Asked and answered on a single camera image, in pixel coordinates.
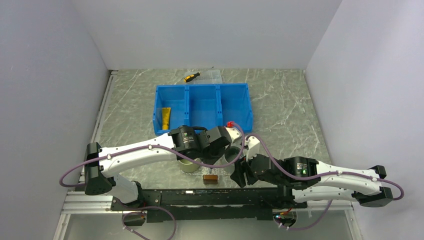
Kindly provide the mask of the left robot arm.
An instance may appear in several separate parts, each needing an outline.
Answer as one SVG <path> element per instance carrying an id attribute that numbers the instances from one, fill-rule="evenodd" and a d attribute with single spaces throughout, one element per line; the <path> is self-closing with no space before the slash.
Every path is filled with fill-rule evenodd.
<path id="1" fill-rule="evenodd" d="M 130 181 L 122 172 L 158 162 L 200 159 L 203 166 L 212 166 L 225 150 L 242 136 L 236 127 L 217 126 L 206 129 L 181 125 L 153 139 L 119 147 L 103 147 L 87 158 L 93 160 L 84 167 L 84 193 L 96 196 L 109 193 L 131 210 L 144 203 L 139 182 Z"/>

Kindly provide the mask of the light green ceramic mug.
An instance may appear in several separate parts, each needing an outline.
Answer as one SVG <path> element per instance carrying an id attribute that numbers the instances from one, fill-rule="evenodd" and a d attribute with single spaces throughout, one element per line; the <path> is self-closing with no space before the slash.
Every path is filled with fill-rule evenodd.
<path id="1" fill-rule="evenodd" d="M 178 167 L 184 173 L 193 173 L 200 167 L 200 165 L 188 161 L 187 159 L 180 159 L 178 160 Z"/>

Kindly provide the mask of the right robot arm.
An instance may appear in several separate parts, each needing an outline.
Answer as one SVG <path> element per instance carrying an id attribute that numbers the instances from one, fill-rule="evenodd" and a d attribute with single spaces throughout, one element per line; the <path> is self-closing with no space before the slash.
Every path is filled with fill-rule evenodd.
<path id="1" fill-rule="evenodd" d="M 241 188 L 258 181 L 275 185 L 275 196 L 264 199 L 271 201 L 274 208 L 324 200 L 358 202 L 369 208 L 384 207 L 395 199 L 391 188 L 380 181 L 385 177 L 386 171 L 381 165 L 354 170 L 301 156 L 272 162 L 262 154 L 238 159 L 230 174 Z"/>

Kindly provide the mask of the blue three-compartment plastic bin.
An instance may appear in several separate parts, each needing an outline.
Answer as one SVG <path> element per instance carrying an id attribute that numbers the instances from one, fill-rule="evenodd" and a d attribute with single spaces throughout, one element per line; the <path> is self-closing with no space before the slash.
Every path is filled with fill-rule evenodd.
<path id="1" fill-rule="evenodd" d="M 170 107 L 168 130 L 162 130 L 162 108 Z M 246 83 L 158 85 L 152 114 L 153 131 L 160 136 L 181 125 L 212 129 L 234 121 L 245 133 L 254 116 Z"/>

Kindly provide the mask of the clear toothbrush holder brown ends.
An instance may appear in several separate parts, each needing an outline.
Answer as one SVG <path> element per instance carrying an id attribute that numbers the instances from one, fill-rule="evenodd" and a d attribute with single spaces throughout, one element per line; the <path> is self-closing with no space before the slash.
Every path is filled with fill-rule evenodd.
<path id="1" fill-rule="evenodd" d="M 203 184 L 204 185 L 217 185 L 219 182 L 219 176 L 212 174 L 213 169 L 219 168 L 219 165 L 212 164 L 202 164 L 203 167 L 207 168 L 207 174 L 203 175 Z"/>

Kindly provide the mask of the grey ceramic mug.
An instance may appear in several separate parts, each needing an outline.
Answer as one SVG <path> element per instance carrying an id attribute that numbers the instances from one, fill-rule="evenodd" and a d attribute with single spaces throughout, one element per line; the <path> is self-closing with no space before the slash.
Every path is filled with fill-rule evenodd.
<path id="1" fill-rule="evenodd" d="M 228 151 L 225 152 L 224 156 L 222 157 L 222 164 L 228 164 L 230 162 L 232 162 L 236 156 L 238 155 L 238 153 L 240 152 L 240 148 L 237 146 L 231 146 L 229 148 Z M 234 173 L 235 171 L 235 162 L 232 163 L 231 165 L 228 165 L 226 167 L 224 167 L 223 169 L 225 170 L 226 173 L 228 173 L 228 175 L 231 175 Z"/>

